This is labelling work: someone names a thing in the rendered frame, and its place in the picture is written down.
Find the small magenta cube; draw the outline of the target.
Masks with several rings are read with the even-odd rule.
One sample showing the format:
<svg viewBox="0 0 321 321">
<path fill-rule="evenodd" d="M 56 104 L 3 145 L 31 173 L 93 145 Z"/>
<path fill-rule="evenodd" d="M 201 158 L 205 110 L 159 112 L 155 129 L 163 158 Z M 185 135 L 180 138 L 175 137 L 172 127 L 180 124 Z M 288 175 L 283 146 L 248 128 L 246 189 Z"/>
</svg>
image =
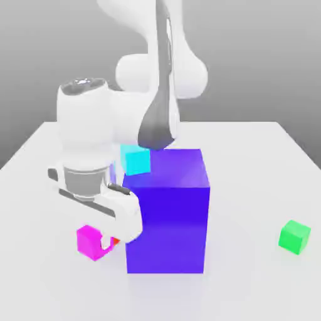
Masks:
<svg viewBox="0 0 321 321">
<path fill-rule="evenodd" d="M 97 261 L 107 253 L 111 252 L 115 247 L 114 239 L 107 238 L 107 247 L 102 248 L 102 234 L 99 230 L 85 225 L 76 231 L 77 250 L 89 257 L 93 261 Z"/>
</svg>

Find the small cyan cube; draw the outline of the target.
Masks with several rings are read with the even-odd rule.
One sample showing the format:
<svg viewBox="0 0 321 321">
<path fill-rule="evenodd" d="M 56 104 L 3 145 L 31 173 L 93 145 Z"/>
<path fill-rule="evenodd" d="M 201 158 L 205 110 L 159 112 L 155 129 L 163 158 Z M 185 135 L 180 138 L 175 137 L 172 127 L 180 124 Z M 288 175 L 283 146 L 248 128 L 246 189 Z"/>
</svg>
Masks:
<svg viewBox="0 0 321 321">
<path fill-rule="evenodd" d="M 150 150 L 138 145 L 121 145 L 120 159 L 127 176 L 150 172 Z"/>
</svg>

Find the large blue box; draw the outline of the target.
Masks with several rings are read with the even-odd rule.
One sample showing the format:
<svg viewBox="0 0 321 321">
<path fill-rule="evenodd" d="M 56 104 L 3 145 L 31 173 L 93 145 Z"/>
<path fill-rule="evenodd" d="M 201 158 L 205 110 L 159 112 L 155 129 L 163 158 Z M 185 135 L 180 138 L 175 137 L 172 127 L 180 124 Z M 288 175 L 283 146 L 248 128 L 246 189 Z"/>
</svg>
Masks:
<svg viewBox="0 0 321 321">
<path fill-rule="evenodd" d="M 139 198 L 142 234 L 126 244 L 128 273 L 202 273 L 210 183 L 200 149 L 150 153 L 151 171 L 124 177 Z"/>
</svg>

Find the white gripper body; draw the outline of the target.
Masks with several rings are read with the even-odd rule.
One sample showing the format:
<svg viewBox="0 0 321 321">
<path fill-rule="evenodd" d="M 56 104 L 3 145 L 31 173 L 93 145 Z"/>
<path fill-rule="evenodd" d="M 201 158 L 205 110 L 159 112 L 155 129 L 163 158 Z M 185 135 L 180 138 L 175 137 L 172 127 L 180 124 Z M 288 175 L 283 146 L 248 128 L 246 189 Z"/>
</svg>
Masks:
<svg viewBox="0 0 321 321">
<path fill-rule="evenodd" d="M 59 194 L 77 205 L 73 214 L 79 222 L 100 230 L 103 236 L 129 243 L 142 233 L 139 199 L 124 187 L 106 187 L 93 201 L 81 201 L 64 189 Z"/>
</svg>

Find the small green cube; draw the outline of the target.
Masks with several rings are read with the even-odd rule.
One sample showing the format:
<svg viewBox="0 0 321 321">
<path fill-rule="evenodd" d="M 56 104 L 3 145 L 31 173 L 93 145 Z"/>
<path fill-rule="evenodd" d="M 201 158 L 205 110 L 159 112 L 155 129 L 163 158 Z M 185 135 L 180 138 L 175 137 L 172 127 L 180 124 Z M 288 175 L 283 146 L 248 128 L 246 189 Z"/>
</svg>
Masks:
<svg viewBox="0 0 321 321">
<path fill-rule="evenodd" d="M 289 220 L 280 232 L 278 245 L 299 255 L 308 243 L 311 228 L 294 220 Z"/>
</svg>

